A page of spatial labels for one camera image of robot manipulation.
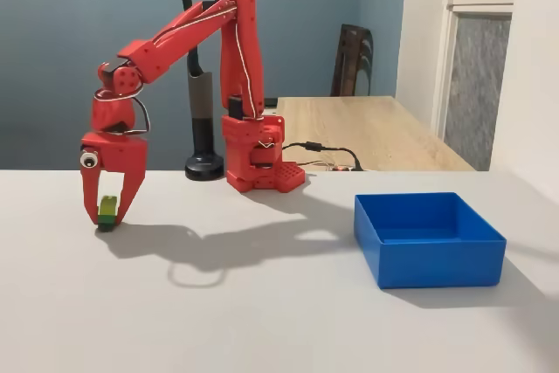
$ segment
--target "green block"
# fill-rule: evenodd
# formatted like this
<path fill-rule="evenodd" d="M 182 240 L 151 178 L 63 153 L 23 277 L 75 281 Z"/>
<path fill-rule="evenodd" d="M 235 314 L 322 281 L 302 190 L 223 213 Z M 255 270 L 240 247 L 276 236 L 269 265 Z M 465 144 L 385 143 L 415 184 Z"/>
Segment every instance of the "green block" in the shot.
<path fill-rule="evenodd" d="M 99 231 L 102 231 L 103 233 L 106 233 L 114 229 L 114 224 L 99 223 L 97 224 L 97 229 L 99 229 Z"/>
<path fill-rule="evenodd" d="M 97 224 L 114 224 L 116 221 L 116 216 L 105 216 L 100 214 L 97 216 Z"/>
<path fill-rule="evenodd" d="M 116 197 L 104 196 L 99 205 L 99 215 L 116 216 Z"/>

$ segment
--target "chair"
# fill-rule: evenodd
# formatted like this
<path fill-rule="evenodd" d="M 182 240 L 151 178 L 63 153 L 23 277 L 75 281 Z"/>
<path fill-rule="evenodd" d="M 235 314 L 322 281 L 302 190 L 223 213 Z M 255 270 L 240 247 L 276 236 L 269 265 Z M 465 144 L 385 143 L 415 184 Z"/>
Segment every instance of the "chair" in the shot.
<path fill-rule="evenodd" d="M 372 67 L 373 37 L 370 31 L 361 26 L 343 24 L 330 96 L 355 96 L 357 74 L 361 70 L 367 75 L 367 95 L 370 95 Z"/>

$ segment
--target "white wall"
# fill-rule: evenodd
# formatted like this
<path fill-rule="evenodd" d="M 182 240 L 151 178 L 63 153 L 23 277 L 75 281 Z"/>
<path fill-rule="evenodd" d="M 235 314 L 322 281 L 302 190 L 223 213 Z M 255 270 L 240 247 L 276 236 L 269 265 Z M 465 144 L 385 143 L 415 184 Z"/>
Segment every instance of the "white wall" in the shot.
<path fill-rule="evenodd" d="M 443 0 L 404 0 L 400 41 L 396 98 L 433 131 L 444 7 Z"/>
<path fill-rule="evenodd" d="M 404 0 L 396 99 L 425 125 L 431 123 L 441 0 Z"/>
<path fill-rule="evenodd" d="M 556 0 L 515 0 L 491 168 L 559 203 L 558 29 Z"/>

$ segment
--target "wire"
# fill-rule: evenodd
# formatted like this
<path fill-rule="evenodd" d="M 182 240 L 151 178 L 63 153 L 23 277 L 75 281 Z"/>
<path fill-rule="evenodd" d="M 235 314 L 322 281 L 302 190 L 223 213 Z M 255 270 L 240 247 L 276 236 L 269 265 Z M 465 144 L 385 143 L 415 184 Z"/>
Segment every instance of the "wire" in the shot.
<path fill-rule="evenodd" d="M 251 101 L 252 107 L 252 114 L 256 119 L 256 109 L 254 107 L 254 101 L 252 100 L 252 89 L 251 89 L 251 77 L 248 75 L 248 71 L 246 70 L 245 58 L 243 57 L 243 51 L 241 49 L 241 43 L 238 41 L 238 24 L 235 24 L 235 37 L 237 38 L 237 47 L 238 47 L 238 54 L 241 56 L 241 63 L 243 63 L 243 70 L 245 71 L 246 76 L 246 84 L 248 85 L 248 97 Z"/>
<path fill-rule="evenodd" d="M 285 149 L 288 149 L 288 148 L 292 148 L 294 146 L 299 146 L 301 148 L 304 148 L 306 150 L 310 150 L 312 152 L 324 152 L 324 151 L 348 152 L 350 155 L 353 156 L 353 158 L 355 160 L 355 170 L 363 171 L 363 168 L 361 166 L 361 163 L 359 162 L 359 159 L 357 158 L 357 155 L 349 149 L 346 149 L 346 148 L 329 148 L 328 146 L 322 146 L 320 143 L 315 143 L 315 142 L 291 143 L 291 144 L 288 144 L 287 146 L 284 146 L 282 149 L 285 150 Z"/>
<path fill-rule="evenodd" d="M 307 165 L 315 165 L 317 163 L 323 163 L 324 165 L 327 166 L 328 170 L 332 170 L 332 168 L 334 167 L 334 165 L 330 162 L 326 162 L 326 161 L 311 161 L 311 162 L 304 162 L 304 163 L 297 163 L 298 166 L 307 166 Z"/>
<path fill-rule="evenodd" d="M 111 91 L 107 90 L 107 89 L 103 89 L 101 88 L 100 90 L 98 90 L 93 97 L 95 98 L 95 100 L 98 100 L 99 102 L 115 102 L 117 100 L 134 100 L 141 108 L 141 111 L 143 112 L 143 118 L 146 122 L 146 128 L 143 130 L 128 130 L 128 131 L 124 131 L 122 133 L 119 132 L 108 132 L 111 135 L 145 135 L 146 133 L 149 133 L 149 130 L 151 130 L 151 123 L 149 121 L 149 114 L 148 114 L 148 109 L 146 108 L 146 106 L 143 104 L 143 102 L 141 102 L 139 99 L 136 98 L 136 96 L 138 96 L 138 94 L 141 92 L 141 90 L 143 89 L 143 83 L 140 85 L 140 87 L 138 87 L 135 91 L 133 91 L 131 94 L 126 95 L 126 96 L 115 96 L 113 98 L 103 98 L 102 94 L 104 92 L 108 92 L 110 93 Z"/>
<path fill-rule="evenodd" d="M 199 17 L 199 18 L 195 18 L 192 19 L 191 21 L 185 23 L 185 24 L 180 24 L 180 25 L 176 25 L 176 26 L 171 26 L 170 28 L 167 28 L 165 31 L 161 31 L 159 34 L 157 34 L 154 39 L 153 39 L 153 43 L 156 44 L 157 42 L 159 42 L 161 40 L 162 37 L 164 37 L 165 35 L 169 34 L 170 32 L 176 31 L 176 30 L 180 30 L 181 28 L 186 28 L 188 26 L 191 26 L 193 24 L 198 24 L 200 22 L 203 21 L 207 21 L 208 19 L 212 19 L 214 17 L 220 17 L 222 15 L 225 15 L 229 12 L 233 12 L 234 10 L 237 9 L 237 6 L 232 6 L 231 8 L 225 9 L 225 10 L 221 10 L 220 12 L 216 12 L 213 14 L 210 14 L 206 17 Z"/>

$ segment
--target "table surface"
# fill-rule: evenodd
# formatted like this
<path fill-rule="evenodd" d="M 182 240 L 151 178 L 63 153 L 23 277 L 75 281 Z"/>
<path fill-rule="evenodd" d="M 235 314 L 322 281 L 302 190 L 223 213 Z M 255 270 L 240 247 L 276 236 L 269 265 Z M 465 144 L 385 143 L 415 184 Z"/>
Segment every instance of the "table surface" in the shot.
<path fill-rule="evenodd" d="M 513 176 L 321 172 L 242 195 L 149 172 L 105 234 L 80 184 L 0 171 L 2 372 L 559 371 L 559 211 Z M 412 191 L 456 191 L 508 239 L 497 287 L 378 289 L 354 195 Z"/>
<path fill-rule="evenodd" d="M 277 114 L 286 120 L 285 144 L 311 141 L 351 149 L 365 169 L 473 170 L 390 96 L 279 98 Z M 345 152 L 318 155 L 289 148 L 284 157 L 354 165 Z"/>

